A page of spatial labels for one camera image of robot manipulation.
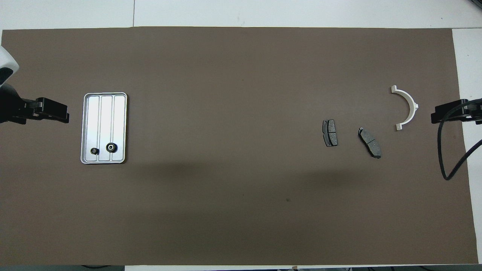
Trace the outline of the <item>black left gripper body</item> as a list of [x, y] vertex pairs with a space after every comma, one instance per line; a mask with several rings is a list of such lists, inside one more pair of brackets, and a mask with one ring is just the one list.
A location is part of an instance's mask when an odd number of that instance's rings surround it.
[[15, 122], [25, 125], [27, 119], [38, 120], [31, 107], [34, 100], [22, 99], [11, 85], [0, 88], [0, 122]]

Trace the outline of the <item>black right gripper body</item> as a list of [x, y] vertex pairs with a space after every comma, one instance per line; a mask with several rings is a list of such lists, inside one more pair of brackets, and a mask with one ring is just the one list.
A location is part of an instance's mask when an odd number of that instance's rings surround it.
[[467, 111], [469, 114], [467, 121], [475, 122], [476, 125], [482, 124], [482, 99], [471, 100]]

